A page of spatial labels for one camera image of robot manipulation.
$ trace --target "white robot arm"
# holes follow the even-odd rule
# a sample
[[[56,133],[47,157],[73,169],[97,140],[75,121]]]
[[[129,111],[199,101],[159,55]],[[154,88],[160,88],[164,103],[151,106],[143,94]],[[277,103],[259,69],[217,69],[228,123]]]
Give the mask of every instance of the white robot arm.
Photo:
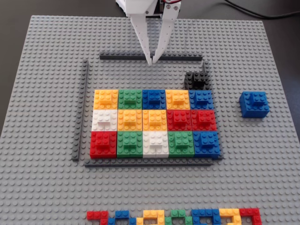
[[[130,17],[130,21],[140,41],[146,60],[151,66],[152,63],[158,61],[169,44],[174,23],[180,10],[181,0],[116,0],[116,2],[124,10],[126,16]],[[164,7],[162,26],[158,47],[152,59],[149,50],[146,17],[155,15],[156,9],[160,6]]]

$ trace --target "dark table surface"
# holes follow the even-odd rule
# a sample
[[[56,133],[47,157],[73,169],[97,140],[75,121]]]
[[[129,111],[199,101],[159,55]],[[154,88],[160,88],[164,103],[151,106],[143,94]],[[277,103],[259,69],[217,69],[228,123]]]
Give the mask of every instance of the dark table surface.
[[[278,15],[300,11],[299,0],[232,0]],[[32,15],[125,16],[115,0],[0,0],[0,128],[4,124],[27,28]],[[223,0],[183,0],[179,18],[260,20]],[[300,136],[300,15],[263,20],[298,137]]]

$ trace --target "grid of lego bricks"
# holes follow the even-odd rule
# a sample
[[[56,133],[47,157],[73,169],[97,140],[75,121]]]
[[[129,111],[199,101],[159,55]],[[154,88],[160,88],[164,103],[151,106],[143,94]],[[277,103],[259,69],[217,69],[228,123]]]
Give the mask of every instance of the grid of lego bricks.
[[[108,211],[88,211],[88,221],[100,221],[100,225],[116,225],[117,222],[127,221],[128,225],[144,225],[147,221],[155,221],[157,225],[173,225],[176,221],[185,225],[207,225],[207,219],[212,225],[221,225],[222,218],[230,222],[227,225],[242,225],[242,218],[249,218],[252,225],[262,225],[261,215],[258,208],[253,209],[193,209],[190,215],[186,211],[171,210],[169,215],[165,210],[144,210],[139,217],[131,217],[129,210],[119,210],[115,216],[109,216]]]
[[[220,153],[210,90],[95,90],[90,158]]]

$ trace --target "red lego brick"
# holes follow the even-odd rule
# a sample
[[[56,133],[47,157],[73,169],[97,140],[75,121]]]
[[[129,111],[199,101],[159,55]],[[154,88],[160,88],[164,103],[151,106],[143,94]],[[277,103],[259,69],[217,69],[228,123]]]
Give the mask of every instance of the red lego brick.
[[[108,219],[108,211],[101,211],[101,219]]]
[[[100,225],[108,225],[108,218],[102,218],[100,220]]]
[[[90,158],[116,158],[117,131],[92,131]]]
[[[100,220],[101,219],[101,212],[95,211],[94,212],[94,220]]]
[[[87,211],[86,218],[88,220],[94,220],[94,211]]]
[[[240,209],[241,217],[251,217],[252,225],[262,225],[261,214],[258,208]]]
[[[190,110],[167,110],[168,131],[192,131]]]
[[[193,131],[217,131],[213,110],[191,110]]]

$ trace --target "gray lego plate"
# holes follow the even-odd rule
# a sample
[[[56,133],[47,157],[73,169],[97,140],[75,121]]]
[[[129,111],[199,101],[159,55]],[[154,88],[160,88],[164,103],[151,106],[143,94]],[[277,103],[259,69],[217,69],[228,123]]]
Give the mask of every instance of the gray lego plate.
[[[160,21],[149,20],[151,50]],[[100,61],[140,51],[127,18],[33,16],[0,139],[0,224],[84,225],[88,210],[260,208],[262,223],[299,225],[300,145],[262,22],[177,20],[169,52],[210,62],[224,160],[207,167],[86,168],[94,89],[183,89],[197,62]],[[81,155],[71,160],[82,60]],[[244,90],[267,93],[265,119],[241,117]]]

